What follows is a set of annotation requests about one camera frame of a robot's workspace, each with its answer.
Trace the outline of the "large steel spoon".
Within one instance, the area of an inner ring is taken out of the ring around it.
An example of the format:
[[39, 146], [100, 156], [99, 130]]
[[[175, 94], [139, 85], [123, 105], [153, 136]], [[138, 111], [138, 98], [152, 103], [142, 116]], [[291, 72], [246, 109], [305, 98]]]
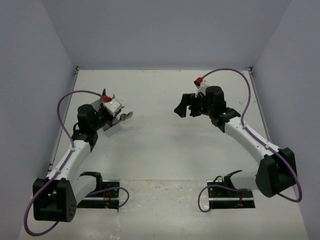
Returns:
[[122, 121], [125, 121], [125, 120], [130, 119], [132, 116], [133, 116], [133, 112], [130, 111], [130, 112], [128, 112], [128, 113], [123, 113], [123, 114], [121, 115], [121, 119], [122, 119]]

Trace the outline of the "crosswise steel spoon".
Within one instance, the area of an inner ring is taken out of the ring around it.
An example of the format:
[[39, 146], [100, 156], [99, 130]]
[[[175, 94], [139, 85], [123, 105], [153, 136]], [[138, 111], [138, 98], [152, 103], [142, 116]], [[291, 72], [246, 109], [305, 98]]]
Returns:
[[122, 121], [125, 121], [127, 119], [127, 114], [123, 113], [120, 116], [115, 116], [112, 120], [112, 125], [115, 126], [119, 124]]

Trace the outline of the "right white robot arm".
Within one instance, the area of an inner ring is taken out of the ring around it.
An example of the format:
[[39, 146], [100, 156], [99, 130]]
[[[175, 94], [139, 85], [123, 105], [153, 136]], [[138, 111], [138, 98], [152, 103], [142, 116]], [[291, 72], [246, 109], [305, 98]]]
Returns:
[[241, 115], [227, 107], [224, 92], [219, 86], [208, 86], [197, 93], [184, 93], [174, 112], [181, 118], [208, 116], [211, 123], [236, 140], [257, 162], [257, 171], [237, 170], [224, 177], [223, 191], [233, 197], [242, 189], [258, 189], [271, 198], [297, 184], [295, 155], [280, 148], [254, 131]]

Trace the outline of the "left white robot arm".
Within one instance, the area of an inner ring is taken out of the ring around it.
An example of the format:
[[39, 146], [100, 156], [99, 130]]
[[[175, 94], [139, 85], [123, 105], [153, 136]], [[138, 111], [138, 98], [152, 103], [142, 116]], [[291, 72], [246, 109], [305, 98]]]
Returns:
[[77, 205], [88, 195], [103, 193], [104, 184], [99, 172], [84, 172], [76, 179], [83, 161], [98, 140], [98, 130], [113, 127], [117, 118], [116, 107], [101, 103], [97, 109], [91, 104], [77, 109], [68, 152], [45, 178], [37, 178], [32, 190], [35, 197], [33, 216], [37, 221], [70, 222]]

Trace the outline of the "clear plastic utensil container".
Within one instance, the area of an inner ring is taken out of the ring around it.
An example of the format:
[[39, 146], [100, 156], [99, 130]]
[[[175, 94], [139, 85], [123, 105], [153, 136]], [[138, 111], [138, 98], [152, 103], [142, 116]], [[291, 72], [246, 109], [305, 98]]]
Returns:
[[[105, 101], [103, 98], [99, 98], [98, 100], [92, 102], [91, 105], [93, 106], [93, 109], [96, 110], [97, 113], [98, 113], [98, 110], [100, 109], [100, 107], [104, 107], [103, 103], [109, 102], [110, 100], [111, 99], [108, 99], [108, 101]], [[103, 134], [107, 138], [110, 138], [112, 135], [114, 135], [115, 133], [117, 133], [117, 132], [119, 132], [121, 130], [121, 126], [120, 126], [120, 123], [119, 123], [117, 125], [113, 125], [109, 129], [102, 129], [102, 128], [99, 128], [99, 127], [98, 127], [98, 129], [103, 131]]]

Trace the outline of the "left corner metal bracket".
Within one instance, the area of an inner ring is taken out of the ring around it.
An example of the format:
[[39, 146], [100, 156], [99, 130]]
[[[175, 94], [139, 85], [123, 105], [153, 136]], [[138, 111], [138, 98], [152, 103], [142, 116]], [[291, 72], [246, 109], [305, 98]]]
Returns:
[[76, 66], [74, 74], [77, 75], [82, 68], [82, 66]]

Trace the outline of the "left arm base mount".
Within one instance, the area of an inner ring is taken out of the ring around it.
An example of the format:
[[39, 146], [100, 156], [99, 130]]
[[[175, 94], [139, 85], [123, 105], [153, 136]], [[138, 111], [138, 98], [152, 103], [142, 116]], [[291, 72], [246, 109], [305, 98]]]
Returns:
[[78, 209], [114, 209], [123, 207], [130, 199], [128, 190], [116, 180], [104, 180], [101, 173], [85, 171], [74, 188]]

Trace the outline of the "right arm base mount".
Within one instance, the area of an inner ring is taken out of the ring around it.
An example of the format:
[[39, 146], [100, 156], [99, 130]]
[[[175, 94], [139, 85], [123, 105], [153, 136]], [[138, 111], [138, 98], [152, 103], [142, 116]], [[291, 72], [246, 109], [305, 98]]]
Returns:
[[[255, 201], [253, 191], [247, 187], [235, 187], [232, 182], [233, 175], [241, 173], [236, 170], [225, 176], [217, 176], [213, 180], [208, 180], [206, 186], [199, 192], [197, 206], [202, 213], [208, 213], [216, 209], [254, 209]], [[208, 208], [201, 207], [201, 196], [207, 191]]]

